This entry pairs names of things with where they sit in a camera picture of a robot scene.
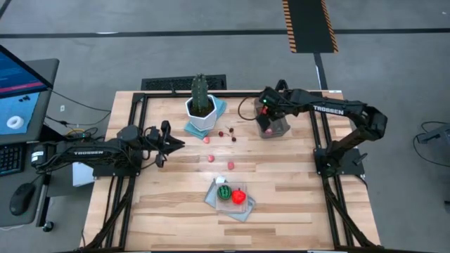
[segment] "white pot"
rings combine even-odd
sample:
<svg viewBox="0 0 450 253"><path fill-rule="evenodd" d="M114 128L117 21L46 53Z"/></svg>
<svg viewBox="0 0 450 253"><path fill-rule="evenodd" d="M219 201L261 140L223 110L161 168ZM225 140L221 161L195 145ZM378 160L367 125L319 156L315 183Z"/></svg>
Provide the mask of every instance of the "white pot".
<svg viewBox="0 0 450 253"><path fill-rule="evenodd" d="M186 111L188 112L189 121L198 131L211 130L214 128L214 125L216 124L217 106L216 106L216 103L215 103L212 95L208 95L208 97L210 98L210 101L212 101L212 104L214 105L214 109L206 117L197 117L197 116L191 115L191 113L189 112L188 104L190 103L192 98L189 98L186 101Z"/></svg>

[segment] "white label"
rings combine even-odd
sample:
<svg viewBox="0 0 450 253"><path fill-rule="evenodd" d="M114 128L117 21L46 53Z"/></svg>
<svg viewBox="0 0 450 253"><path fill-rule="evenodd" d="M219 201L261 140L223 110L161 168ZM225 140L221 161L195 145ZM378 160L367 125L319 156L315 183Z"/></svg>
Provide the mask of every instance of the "white label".
<svg viewBox="0 0 450 253"><path fill-rule="evenodd" d="M37 151L37 152L32 153L31 157L37 157L37 156L40 156L40 155L43 155L43 154L44 154L44 151Z"/></svg>

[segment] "computer mouse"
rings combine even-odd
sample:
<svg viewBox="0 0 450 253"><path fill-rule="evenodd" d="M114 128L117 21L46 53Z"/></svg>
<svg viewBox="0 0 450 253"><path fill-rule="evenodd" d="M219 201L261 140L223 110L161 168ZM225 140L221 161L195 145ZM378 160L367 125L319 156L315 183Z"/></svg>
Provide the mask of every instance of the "computer mouse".
<svg viewBox="0 0 450 253"><path fill-rule="evenodd" d="M9 202L9 211L12 215L18 216L27 211L35 189L34 184L24 183L15 190Z"/></svg>

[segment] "cactus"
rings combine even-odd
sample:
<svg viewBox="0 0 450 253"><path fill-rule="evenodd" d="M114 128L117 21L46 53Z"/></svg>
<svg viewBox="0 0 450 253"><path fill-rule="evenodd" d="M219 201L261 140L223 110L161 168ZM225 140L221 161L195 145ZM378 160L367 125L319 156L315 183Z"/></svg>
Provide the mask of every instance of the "cactus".
<svg viewBox="0 0 450 253"><path fill-rule="evenodd" d="M208 85L204 74L198 74L192 80L192 112L195 116L204 117L211 112L208 99Z"/></svg>

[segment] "potted cactus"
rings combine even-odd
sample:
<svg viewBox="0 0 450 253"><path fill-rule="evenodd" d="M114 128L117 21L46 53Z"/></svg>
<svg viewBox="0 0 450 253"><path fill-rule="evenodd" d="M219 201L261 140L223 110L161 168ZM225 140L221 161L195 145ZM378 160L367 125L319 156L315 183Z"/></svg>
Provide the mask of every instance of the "potted cactus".
<svg viewBox="0 0 450 253"><path fill-rule="evenodd" d="M211 130L216 123L217 110L214 99L208 95L206 77L198 74L192 80L192 97L186 101L191 124L199 131Z"/></svg>

